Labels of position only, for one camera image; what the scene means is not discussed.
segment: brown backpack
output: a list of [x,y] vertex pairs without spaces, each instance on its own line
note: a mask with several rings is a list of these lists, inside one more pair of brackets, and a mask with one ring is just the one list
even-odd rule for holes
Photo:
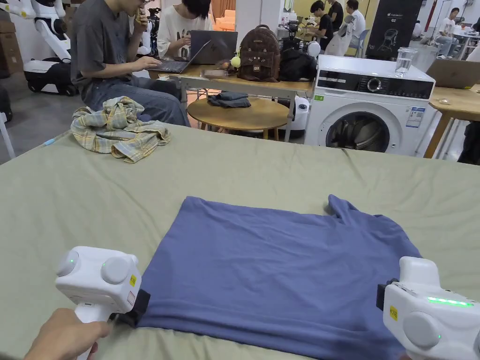
[[240,45],[240,59],[239,78],[278,82],[280,45],[267,25],[258,25],[245,36]]

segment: yellow ball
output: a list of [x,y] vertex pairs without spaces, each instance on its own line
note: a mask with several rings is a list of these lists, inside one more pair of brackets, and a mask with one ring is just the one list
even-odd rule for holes
[[240,65],[241,65],[241,60],[238,56],[235,56],[231,61],[230,63],[232,64],[233,67],[235,68],[239,68]]

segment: laptop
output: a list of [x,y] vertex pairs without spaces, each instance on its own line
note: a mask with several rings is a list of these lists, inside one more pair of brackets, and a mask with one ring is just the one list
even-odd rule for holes
[[191,56],[194,64],[215,65],[221,60],[230,60],[237,51],[238,33],[232,31],[192,30]]
[[203,44],[202,47],[198,50],[198,52],[190,58],[190,61],[188,60],[162,60],[162,63],[154,68],[149,68],[149,70],[156,70],[160,72],[166,72],[170,74],[181,74],[182,72],[185,71],[186,68],[192,63],[194,63],[194,60],[197,56],[200,56],[205,49],[207,48],[207,45],[209,42],[206,44]]
[[439,87],[470,89],[480,80],[480,62],[435,59],[427,75],[435,79]]

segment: black banner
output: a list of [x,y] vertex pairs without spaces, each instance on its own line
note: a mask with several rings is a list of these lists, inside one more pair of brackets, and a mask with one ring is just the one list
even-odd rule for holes
[[399,48],[408,47],[421,4],[422,0],[380,0],[366,57],[390,60]]

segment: green indicator light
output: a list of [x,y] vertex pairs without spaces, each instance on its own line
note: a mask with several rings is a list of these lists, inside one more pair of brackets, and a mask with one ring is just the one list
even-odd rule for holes
[[453,306],[461,306],[464,308],[468,308],[470,306],[473,306],[473,304],[470,304],[468,302],[463,302],[463,301],[455,301],[455,300],[447,300],[447,299],[441,299],[441,298],[427,298],[429,302],[433,302],[436,304],[445,304],[445,305],[453,305]]

